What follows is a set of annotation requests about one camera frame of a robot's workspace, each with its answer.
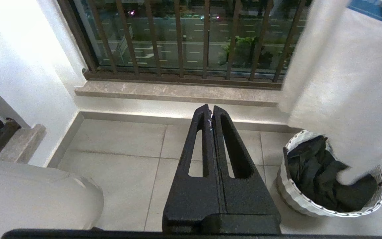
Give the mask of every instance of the laundry basket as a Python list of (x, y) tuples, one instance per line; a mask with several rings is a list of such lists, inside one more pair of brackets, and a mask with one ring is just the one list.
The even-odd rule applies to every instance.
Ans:
[[(373, 213), (378, 210), (382, 204), (382, 169), (379, 166), (376, 166), (376, 168), (369, 171), (379, 186), (372, 198), (360, 211), (341, 213), (333, 210), (328, 210), (323, 206), (314, 203), (297, 188), (288, 171), (287, 153), (296, 148), (302, 142), (306, 142), (320, 135), (323, 134), (310, 132), (309, 130), (303, 130), (300, 133), (294, 135), (294, 137), (291, 138), (290, 141), (285, 145), (283, 161), (276, 178), (278, 190), (281, 196), (284, 198), (285, 202), (296, 211), (309, 216), (358, 217)], [(334, 156), (333, 150), (328, 141), (326, 141), (326, 150), (329, 151), (335, 159), (337, 159)]]

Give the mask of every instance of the tiled floor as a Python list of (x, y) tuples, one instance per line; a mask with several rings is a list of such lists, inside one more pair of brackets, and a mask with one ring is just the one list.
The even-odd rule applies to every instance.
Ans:
[[(104, 210), (97, 227), (161, 231), (164, 204), (187, 133), (186, 126), (88, 119), (59, 168), (91, 177), (102, 187)], [(282, 147), (293, 135), (242, 130), (239, 133), (281, 213), (284, 234), (382, 235), (382, 207), (353, 219), (314, 218), (294, 212), (284, 204), (275, 187)], [(202, 174), (201, 154), (200, 135), (189, 172), (192, 176)]]

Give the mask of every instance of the white wall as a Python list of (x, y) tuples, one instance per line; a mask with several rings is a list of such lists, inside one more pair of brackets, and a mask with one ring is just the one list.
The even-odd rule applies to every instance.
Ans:
[(48, 164), (78, 112), (66, 89), (85, 80), (76, 62), (73, 68), (36, 0), (0, 1), (0, 96), (27, 124), (47, 129), (29, 164)]

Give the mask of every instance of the curtain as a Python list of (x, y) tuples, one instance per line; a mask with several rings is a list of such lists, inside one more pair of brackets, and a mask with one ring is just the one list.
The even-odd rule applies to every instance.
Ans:
[(282, 88), (288, 125), (329, 138), (353, 182), (382, 159), (382, 0), (315, 0)]

